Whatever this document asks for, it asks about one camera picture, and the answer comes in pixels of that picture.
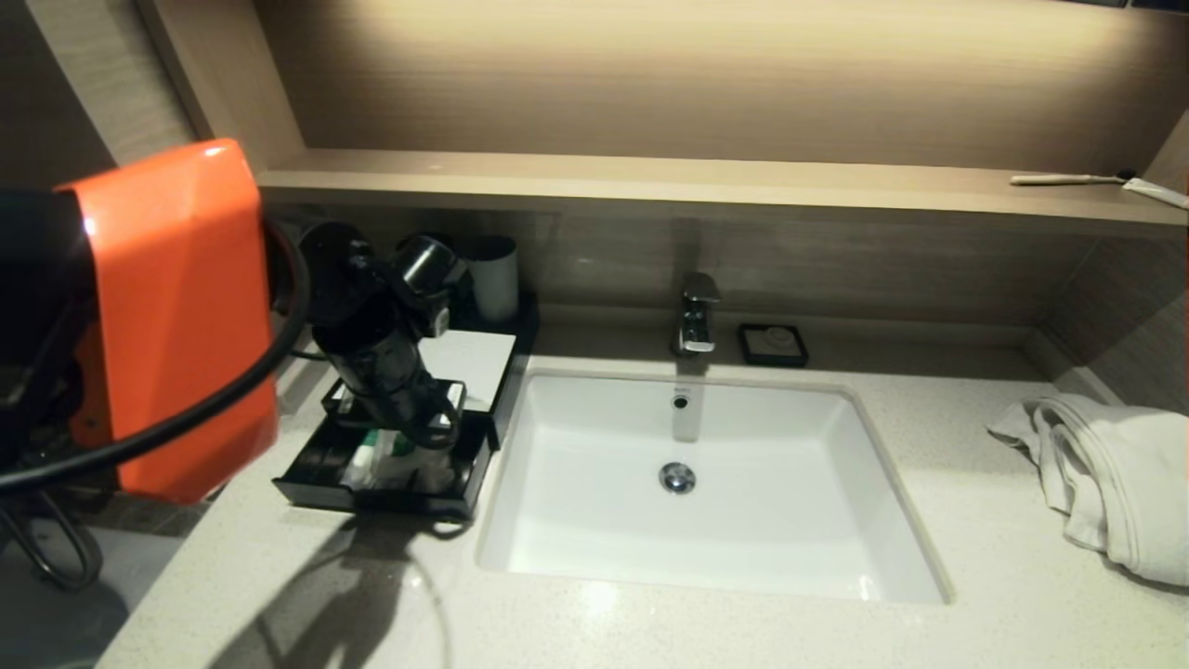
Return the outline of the long toothbrush packet green label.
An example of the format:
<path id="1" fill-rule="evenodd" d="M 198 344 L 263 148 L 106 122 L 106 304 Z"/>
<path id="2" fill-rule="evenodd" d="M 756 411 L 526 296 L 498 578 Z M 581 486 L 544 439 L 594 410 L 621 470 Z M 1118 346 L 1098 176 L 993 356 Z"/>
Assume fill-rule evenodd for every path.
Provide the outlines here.
<path id="1" fill-rule="evenodd" d="M 352 454 L 340 482 L 353 491 L 373 488 L 375 471 L 378 469 L 379 461 L 391 444 L 391 433 L 385 429 L 370 429 Z"/>

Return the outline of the black box drawer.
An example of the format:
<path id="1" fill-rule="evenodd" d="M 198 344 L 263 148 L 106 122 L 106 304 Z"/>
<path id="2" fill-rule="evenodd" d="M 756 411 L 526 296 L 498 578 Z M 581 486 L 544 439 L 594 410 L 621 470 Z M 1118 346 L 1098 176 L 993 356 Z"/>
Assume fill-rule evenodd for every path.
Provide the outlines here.
<path id="1" fill-rule="evenodd" d="M 443 492 L 354 488 L 342 482 L 348 465 L 369 433 L 322 419 L 314 435 L 285 473 L 273 479 L 292 505 L 345 513 L 390 513 L 467 524 L 473 520 L 478 499 L 493 454 L 501 452 L 501 437 L 491 415 L 464 412 L 463 433 L 451 461 L 459 476 Z"/>

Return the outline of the black box with white lid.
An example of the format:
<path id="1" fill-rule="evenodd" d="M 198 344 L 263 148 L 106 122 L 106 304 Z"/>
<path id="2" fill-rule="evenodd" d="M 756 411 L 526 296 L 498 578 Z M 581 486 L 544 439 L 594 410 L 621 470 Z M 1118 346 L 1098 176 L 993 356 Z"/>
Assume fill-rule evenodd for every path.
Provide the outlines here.
<path id="1" fill-rule="evenodd" d="M 420 372 L 463 381 L 464 412 L 489 414 L 501 443 L 515 402 L 516 385 L 539 330 L 534 295 L 521 294 L 522 313 L 509 323 L 489 326 L 473 314 L 451 318 L 442 337 L 424 337 L 398 310 L 370 310 L 369 329 L 323 343 L 338 381 L 323 397 L 323 419 L 344 427 L 379 429 L 369 415 L 369 390 L 400 387 Z"/>

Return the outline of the grey white cup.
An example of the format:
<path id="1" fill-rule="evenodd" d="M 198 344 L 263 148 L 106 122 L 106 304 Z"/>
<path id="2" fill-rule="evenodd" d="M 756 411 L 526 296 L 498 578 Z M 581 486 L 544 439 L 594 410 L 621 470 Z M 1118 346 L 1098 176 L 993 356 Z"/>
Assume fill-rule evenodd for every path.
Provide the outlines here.
<path id="1" fill-rule="evenodd" d="M 485 234 L 467 246 L 473 299 L 487 323 L 512 321 L 520 311 L 517 246 L 512 238 Z"/>

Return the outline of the chrome faucet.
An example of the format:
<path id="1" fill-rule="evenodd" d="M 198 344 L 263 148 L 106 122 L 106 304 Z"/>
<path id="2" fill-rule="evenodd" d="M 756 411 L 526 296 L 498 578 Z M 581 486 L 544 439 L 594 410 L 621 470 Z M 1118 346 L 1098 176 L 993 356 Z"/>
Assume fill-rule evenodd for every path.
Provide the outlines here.
<path id="1" fill-rule="evenodd" d="M 716 348 L 711 310 L 721 301 L 716 280 L 705 272 L 688 272 L 681 280 L 679 297 L 673 354 L 679 359 L 710 354 Z"/>

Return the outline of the white sink basin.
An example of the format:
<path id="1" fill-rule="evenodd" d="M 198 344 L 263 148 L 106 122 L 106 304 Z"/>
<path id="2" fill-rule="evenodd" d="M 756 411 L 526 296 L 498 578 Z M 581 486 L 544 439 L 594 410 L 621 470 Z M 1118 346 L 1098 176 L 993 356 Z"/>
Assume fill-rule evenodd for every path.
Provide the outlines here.
<path id="1" fill-rule="evenodd" d="M 696 471 L 688 494 L 658 482 Z M 537 373 L 493 481 L 492 572 L 944 606 L 946 576 L 839 387 Z"/>

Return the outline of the black soap dish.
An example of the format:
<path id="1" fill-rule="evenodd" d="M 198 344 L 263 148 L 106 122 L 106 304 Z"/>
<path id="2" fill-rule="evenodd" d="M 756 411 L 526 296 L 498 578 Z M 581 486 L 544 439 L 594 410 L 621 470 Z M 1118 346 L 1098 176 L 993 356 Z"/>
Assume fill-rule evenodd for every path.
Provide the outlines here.
<path id="1" fill-rule="evenodd" d="M 738 340 L 740 340 L 740 354 L 742 354 L 743 360 L 747 364 L 756 365 L 756 367 L 774 367 L 774 368 L 791 368 L 800 370 L 806 368 L 810 361 L 810 355 L 807 346 L 803 340 L 803 335 L 797 329 L 795 326 L 776 326 L 786 327 L 791 332 L 795 333 L 797 347 L 795 348 L 770 348 L 765 345 L 765 329 L 773 326 L 765 326 L 765 323 L 741 323 L 738 327 Z"/>

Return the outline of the white bathtub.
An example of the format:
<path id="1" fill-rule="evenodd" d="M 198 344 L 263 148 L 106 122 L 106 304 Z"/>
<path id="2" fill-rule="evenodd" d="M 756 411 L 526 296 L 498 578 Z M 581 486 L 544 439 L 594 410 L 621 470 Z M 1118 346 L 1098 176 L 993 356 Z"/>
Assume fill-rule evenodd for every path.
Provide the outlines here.
<path id="1" fill-rule="evenodd" d="M 43 580 L 0 529 L 0 669 L 92 669 L 183 541 L 92 528 L 102 572 L 84 591 Z"/>

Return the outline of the white towel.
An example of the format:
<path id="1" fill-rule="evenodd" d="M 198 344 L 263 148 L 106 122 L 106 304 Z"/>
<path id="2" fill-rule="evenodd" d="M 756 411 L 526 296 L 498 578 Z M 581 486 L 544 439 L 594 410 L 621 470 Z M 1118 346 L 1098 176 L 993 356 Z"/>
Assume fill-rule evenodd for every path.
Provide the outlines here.
<path id="1" fill-rule="evenodd" d="M 1189 416 L 1059 393 L 1011 403 L 986 431 L 1037 468 L 1068 542 L 1189 588 Z"/>

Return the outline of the beige toothbrush with black head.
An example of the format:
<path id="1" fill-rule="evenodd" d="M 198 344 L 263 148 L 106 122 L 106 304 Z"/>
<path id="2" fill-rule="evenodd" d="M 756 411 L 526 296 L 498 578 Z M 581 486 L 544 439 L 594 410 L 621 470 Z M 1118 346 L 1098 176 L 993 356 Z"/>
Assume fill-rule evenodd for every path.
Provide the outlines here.
<path id="1" fill-rule="evenodd" d="M 1023 175 L 1021 177 L 1009 177 L 1008 183 L 1012 187 L 1125 185 L 1125 183 L 1134 178 L 1135 173 L 1133 170 L 1122 170 L 1111 177 L 1100 177 L 1100 175 L 1088 173 Z"/>

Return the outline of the white toothpaste tube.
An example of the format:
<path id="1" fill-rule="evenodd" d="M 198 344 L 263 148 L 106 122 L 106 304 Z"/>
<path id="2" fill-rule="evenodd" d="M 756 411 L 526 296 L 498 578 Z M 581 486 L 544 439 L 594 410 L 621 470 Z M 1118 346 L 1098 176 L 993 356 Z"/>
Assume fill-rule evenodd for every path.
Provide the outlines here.
<path id="1" fill-rule="evenodd" d="M 1184 212 L 1189 212 L 1188 195 L 1171 190 L 1170 188 L 1166 187 L 1157 185 L 1155 182 L 1135 177 L 1124 182 L 1122 188 L 1126 191 L 1135 193 L 1141 196 L 1146 196 L 1146 198 L 1156 200 L 1156 202 L 1160 202 L 1168 206 L 1174 206 L 1176 208 L 1184 209 Z"/>

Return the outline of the wooden wall shelf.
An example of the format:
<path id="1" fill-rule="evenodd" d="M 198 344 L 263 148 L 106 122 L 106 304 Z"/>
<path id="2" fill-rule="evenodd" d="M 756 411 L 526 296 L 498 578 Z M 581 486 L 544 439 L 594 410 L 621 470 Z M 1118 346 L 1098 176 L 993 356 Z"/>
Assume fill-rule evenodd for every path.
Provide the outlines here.
<path id="1" fill-rule="evenodd" d="M 256 175 L 273 202 L 756 223 L 960 226 L 1172 240 L 1189 212 L 1119 187 L 1012 187 L 1005 170 L 681 158 L 306 150 Z"/>

